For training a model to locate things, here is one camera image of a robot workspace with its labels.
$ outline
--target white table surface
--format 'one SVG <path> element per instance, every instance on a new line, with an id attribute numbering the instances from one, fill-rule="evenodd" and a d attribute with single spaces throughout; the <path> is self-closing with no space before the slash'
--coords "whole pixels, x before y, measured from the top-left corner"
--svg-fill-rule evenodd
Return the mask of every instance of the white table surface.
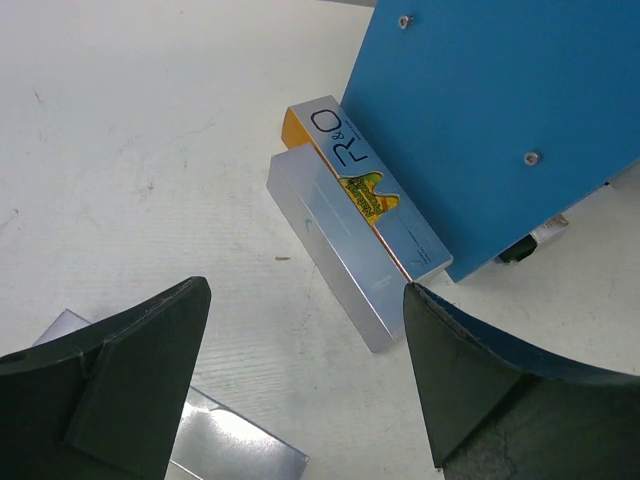
<path id="1" fill-rule="evenodd" d="M 309 454 L 307 480 L 441 478 L 406 342 L 368 352 L 264 187 L 285 108 L 341 97 L 371 10 L 0 8 L 0 354 L 65 308 L 97 320 L 204 275 L 196 386 Z M 543 348 L 634 373 L 640 188 L 605 188 L 568 218 L 515 267 L 430 286 Z"/>

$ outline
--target yellow sticker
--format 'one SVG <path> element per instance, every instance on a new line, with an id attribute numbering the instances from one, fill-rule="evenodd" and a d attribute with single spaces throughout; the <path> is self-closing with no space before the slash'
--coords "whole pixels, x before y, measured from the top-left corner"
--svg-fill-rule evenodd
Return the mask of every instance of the yellow sticker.
<path id="1" fill-rule="evenodd" d="M 394 195 L 376 195 L 373 192 L 381 179 L 382 174 L 378 172 L 367 173 L 355 178 L 339 179 L 369 225 L 376 223 L 380 216 L 399 203 L 398 197 Z"/>

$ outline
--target metal screw head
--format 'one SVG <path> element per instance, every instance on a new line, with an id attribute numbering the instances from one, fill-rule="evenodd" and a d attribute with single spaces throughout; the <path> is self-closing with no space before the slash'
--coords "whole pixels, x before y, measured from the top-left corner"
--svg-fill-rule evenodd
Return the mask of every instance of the metal screw head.
<path id="1" fill-rule="evenodd" d="M 533 167 L 540 161 L 540 154 L 538 152 L 527 152 L 524 156 L 524 163 Z"/>
<path id="2" fill-rule="evenodd" d="M 398 19 L 398 26 L 401 29 L 405 29 L 413 23 L 413 17 L 411 15 L 403 15 Z"/>

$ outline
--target silver metallic box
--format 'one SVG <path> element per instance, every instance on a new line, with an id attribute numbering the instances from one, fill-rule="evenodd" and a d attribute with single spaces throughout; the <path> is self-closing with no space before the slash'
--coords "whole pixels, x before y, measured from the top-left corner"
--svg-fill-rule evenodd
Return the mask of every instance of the silver metallic box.
<path id="1" fill-rule="evenodd" d="M 267 189 L 369 349 L 402 336 L 407 280 L 313 146 L 274 156 Z"/>

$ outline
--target blue metal panel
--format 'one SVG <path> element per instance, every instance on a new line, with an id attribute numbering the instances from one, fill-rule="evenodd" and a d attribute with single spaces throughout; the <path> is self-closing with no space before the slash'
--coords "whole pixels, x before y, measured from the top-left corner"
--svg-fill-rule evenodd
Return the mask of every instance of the blue metal panel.
<path id="1" fill-rule="evenodd" d="M 342 105 L 461 280 L 640 157 L 640 1 L 380 0 Z"/>

